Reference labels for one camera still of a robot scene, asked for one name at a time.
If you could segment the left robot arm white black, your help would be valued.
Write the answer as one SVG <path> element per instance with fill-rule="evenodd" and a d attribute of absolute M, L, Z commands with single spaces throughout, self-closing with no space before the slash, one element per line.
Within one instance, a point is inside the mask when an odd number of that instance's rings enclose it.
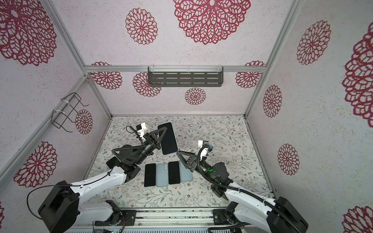
<path fill-rule="evenodd" d="M 167 127 L 162 127 L 144 135 L 140 146 L 123 146 L 113 149 L 120 153 L 109 161 L 109 171 L 90 179 L 74 183 L 61 181 L 52 187 L 51 192 L 41 204 L 38 213 L 51 233 L 64 233 L 73 225 L 87 222 L 104 222 L 119 225 L 123 219 L 121 209 L 113 200 L 99 204 L 86 204 L 93 196 L 120 186 L 134 179 L 140 171 L 139 165 L 155 149 L 160 149 Z"/>

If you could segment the light blue phone case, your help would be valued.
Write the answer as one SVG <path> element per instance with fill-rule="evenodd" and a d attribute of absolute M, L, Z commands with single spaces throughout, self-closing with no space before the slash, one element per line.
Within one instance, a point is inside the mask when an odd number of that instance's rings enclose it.
<path fill-rule="evenodd" d="M 169 173 L 168 164 L 159 163 L 156 164 L 156 186 L 166 187 L 169 185 Z"/>
<path fill-rule="evenodd" d="M 193 180 L 192 172 L 189 169 L 185 168 L 185 166 L 183 165 L 181 161 L 179 161 L 179 167 L 180 167 L 180 181 L 182 183 L 191 182 Z"/>

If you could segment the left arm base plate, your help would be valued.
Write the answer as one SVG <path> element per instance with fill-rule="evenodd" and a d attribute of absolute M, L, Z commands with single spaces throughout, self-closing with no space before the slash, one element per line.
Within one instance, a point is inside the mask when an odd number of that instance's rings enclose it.
<path fill-rule="evenodd" d="M 114 212 L 106 221 L 95 221 L 94 226 L 134 226 L 136 220 L 136 210 L 121 210 L 121 214 Z"/>

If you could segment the black phone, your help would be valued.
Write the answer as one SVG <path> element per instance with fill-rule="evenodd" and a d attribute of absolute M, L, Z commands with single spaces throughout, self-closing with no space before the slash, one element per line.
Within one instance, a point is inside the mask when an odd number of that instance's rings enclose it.
<path fill-rule="evenodd" d="M 145 166 L 144 186 L 156 186 L 156 164 L 147 164 Z"/>
<path fill-rule="evenodd" d="M 106 165 L 107 165 L 110 169 L 112 169 L 112 168 L 115 167 L 115 166 L 118 166 L 119 164 L 120 164 L 120 161 L 118 160 L 117 157 L 112 157 L 110 160 L 108 160 L 108 161 L 106 162 Z"/>
<path fill-rule="evenodd" d="M 161 141 L 161 149 L 163 155 L 172 154 L 178 151 L 178 145 L 171 122 L 160 124 L 157 126 L 158 129 L 166 127 L 166 133 Z"/>
<path fill-rule="evenodd" d="M 168 180 L 169 184 L 179 184 L 180 178 L 180 165 L 178 161 L 168 163 Z"/>

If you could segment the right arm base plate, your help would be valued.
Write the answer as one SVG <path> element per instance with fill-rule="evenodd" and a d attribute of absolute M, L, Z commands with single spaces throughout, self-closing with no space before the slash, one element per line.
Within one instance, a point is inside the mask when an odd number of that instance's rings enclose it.
<path fill-rule="evenodd" d="M 214 225 L 233 225 L 237 223 L 234 214 L 226 209 L 213 209 Z"/>

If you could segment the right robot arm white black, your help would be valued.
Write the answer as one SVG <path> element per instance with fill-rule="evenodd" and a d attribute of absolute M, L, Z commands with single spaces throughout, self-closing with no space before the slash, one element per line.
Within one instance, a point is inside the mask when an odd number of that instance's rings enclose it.
<path fill-rule="evenodd" d="M 230 179 L 224 162 L 208 164 L 208 154 L 208 148 L 202 148 L 198 154 L 177 152 L 186 169 L 202 175 L 211 183 L 216 196 L 229 201 L 224 213 L 228 222 L 238 227 L 250 224 L 267 233 L 305 233 L 308 230 L 309 224 L 290 201 L 283 197 L 266 198 L 243 188 Z"/>

